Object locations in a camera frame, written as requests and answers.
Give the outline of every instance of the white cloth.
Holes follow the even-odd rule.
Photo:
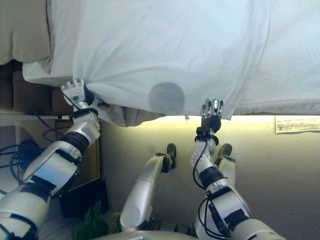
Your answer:
[[[199,115],[217,98],[230,119],[261,59],[268,2],[88,1],[73,76],[107,104]]]
[[[320,115],[320,1],[272,0],[270,31],[236,114]]]

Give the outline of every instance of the white towel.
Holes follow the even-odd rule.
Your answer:
[[[320,114],[320,1],[272,0],[259,67],[236,114]]]

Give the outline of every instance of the wire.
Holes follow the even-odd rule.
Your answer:
[[[207,140],[205,139],[205,146],[204,146],[204,148],[203,148],[203,150],[202,150],[202,152],[201,152],[200,156],[199,156],[199,157],[198,157],[198,159],[196,160],[195,165],[193,166],[193,170],[192,170],[192,177],[193,177],[193,181],[195,182],[195,184],[197,184],[197,185],[198,185],[198,187],[199,187],[199,188],[201,188],[201,189],[203,189],[203,190],[205,190],[205,188],[204,188],[203,186],[201,186],[201,184],[200,184],[200,183],[198,183],[198,181],[197,181],[197,179],[196,179],[196,174],[195,174],[195,173],[196,173],[196,167],[197,167],[197,165],[198,165],[198,163],[199,163],[200,159],[202,158],[202,156],[203,156],[203,154],[204,154],[204,152],[205,152],[205,150],[206,150],[207,146],[208,146],[208,142],[207,142]]]
[[[32,100],[32,96],[33,96],[33,93],[35,92],[35,90],[39,89],[39,88],[51,88],[51,86],[48,86],[48,85],[40,85],[40,86],[36,86],[34,87],[31,92],[30,92],[30,95],[29,95],[29,108],[31,109],[32,113],[40,120],[40,122],[43,123],[43,125],[45,125],[48,129],[50,129],[51,131],[54,131],[56,134],[58,134],[59,136],[63,136],[63,134],[61,134],[60,132],[58,132],[55,128],[52,128],[51,126],[49,126],[40,116],[39,114],[35,111],[34,107],[33,107],[33,100]],[[65,96],[65,98],[78,110],[80,110],[80,108],[75,105],[71,100],[70,98],[64,94],[61,90],[57,89],[57,88],[52,88],[54,91],[57,91],[59,93],[61,93],[63,96]]]
[[[77,105],[75,105],[75,104],[71,101],[71,99],[70,99],[67,95],[64,94],[63,91],[61,91],[60,89],[57,89],[57,88],[55,88],[55,87],[53,88],[53,90],[58,91],[59,93],[61,93],[63,96],[65,96],[66,99],[68,99],[68,101],[69,101],[76,109],[80,110],[80,108],[79,108]]]
[[[0,153],[0,156],[1,156],[1,155],[14,154],[14,153],[15,153],[15,151],[3,152],[3,153]]]
[[[19,177],[16,175],[16,172],[14,170],[14,161],[16,159],[16,154],[13,154],[11,159],[10,159],[10,172],[11,172],[11,175],[14,177],[15,180],[17,180],[18,184],[22,184],[23,182],[19,179]]]
[[[3,148],[0,148],[0,154],[2,155],[1,152],[7,150],[7,149],[11,149],[11,148],[16,148],[16,147],[26,147],[26,148],[33,148],[33,149],[39,149],[38,147],[35,147],[35,146],[31,146],[31,145],[28,145],[28,144],[12,144],[12,145],[9,145],[9,146],[5,146]]]
[[[24,164],[24,163],[25,163],[24,161],[19,162],[19,163],[14,163],[13,166],[21,165],[21,164]],[[0,169],[8,168],[10,166],[11,166],[10,164],[2,165],[2,166],[0,165]]]
[[[58,128],[55,128],[55,130],[61,130],[61,129],[69,129],[70,127],[69,126],[64,126],[64,127],[58,127]],[[53,140],[51,140],[51,139],[49,139],[49,138],[47,138],[47,134],[48,133],[50,133],[50,132],[52,132],[53,130],[48,130],[48,131],[45,131],[43,134],[42,134],[42,137],[45,139],[45,140],[47,140],[47,141],[49,141],[49,142],[51,142],[51,143],[53,143],[54,141]]]
[[[204,212],[204,222],[202,222],[201,220],[201,216],[200,216],[200,211],[201,211],[201,207],[202,205],[205,203],[205,212]],[[198,207],[198,219],[199,219],[199,222],[201,223],[201,225],[203,226],[204,230],[205,230],[205,233],[211,237],[211,238],[214,238],[214,239],[218,239],[218,240],[226,240],[226,238],[229,238],[230,236],[226,236],[226,235],[222,235],[222,234],[218,234],[212,230],[210,230],[208,227],[207,227],[207,209],[208,209],[208,205],[209,205],[209,199],[206,197],[199,205]]]
[[[0,194],[6,195],[7,192],[0,189]]]

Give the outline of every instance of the beige pillow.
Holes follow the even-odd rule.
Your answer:
[[[50,73],[47,0],[0,0],[0,64],[38,61]]]

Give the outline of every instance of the green plant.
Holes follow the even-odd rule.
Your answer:
[[[113,213],[112,218],[115,220],[115,223],[112,230],[109,231],[109,226],[101,215],[101,201],[98,201],[84,215],[83,225],[77,225],[72,228],[72,240],[90,240],[108,234],[120,233],[120,213]]]

